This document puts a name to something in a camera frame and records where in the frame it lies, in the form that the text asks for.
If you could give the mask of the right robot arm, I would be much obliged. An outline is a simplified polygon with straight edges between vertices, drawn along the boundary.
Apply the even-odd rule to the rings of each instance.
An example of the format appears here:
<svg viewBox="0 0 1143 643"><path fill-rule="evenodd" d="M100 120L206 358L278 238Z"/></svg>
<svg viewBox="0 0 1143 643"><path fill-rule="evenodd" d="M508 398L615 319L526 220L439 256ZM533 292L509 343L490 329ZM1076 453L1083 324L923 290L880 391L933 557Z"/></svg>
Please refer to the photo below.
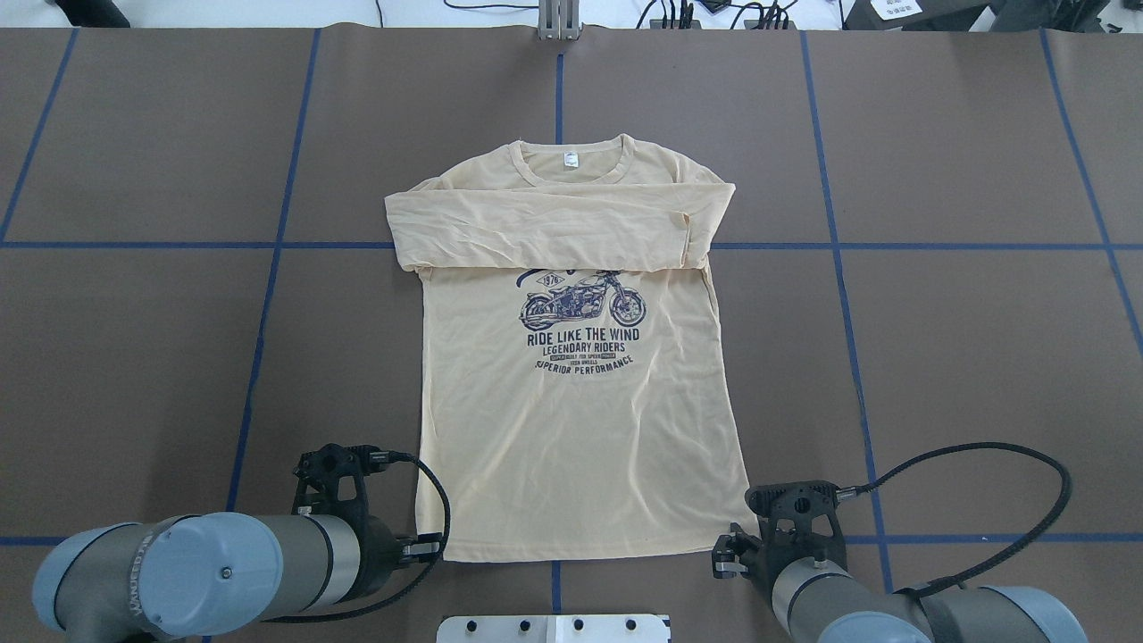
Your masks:
<svg viewBox="0 0 1143 643"><path fill-rule="evenodd" d="M754 585L792 642L1086 642L1073 611L1028 586L876 594L824 552L768 547L732 524L712 574Z"/></svg>

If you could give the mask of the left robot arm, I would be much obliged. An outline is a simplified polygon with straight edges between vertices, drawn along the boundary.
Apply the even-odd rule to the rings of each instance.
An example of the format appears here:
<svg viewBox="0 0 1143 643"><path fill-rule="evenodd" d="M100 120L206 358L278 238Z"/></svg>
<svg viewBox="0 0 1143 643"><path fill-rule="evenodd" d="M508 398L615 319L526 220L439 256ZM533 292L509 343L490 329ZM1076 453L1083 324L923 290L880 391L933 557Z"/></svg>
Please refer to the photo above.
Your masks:
<svg viewBox="0 0 1143 643"><path fill-rule="evenodd" d="M335 515L219 512L83 530L34 574L31 604L69 642L175 642L251 622L328 617L397 570L427 566L443 533L395 536Z"/></svg>

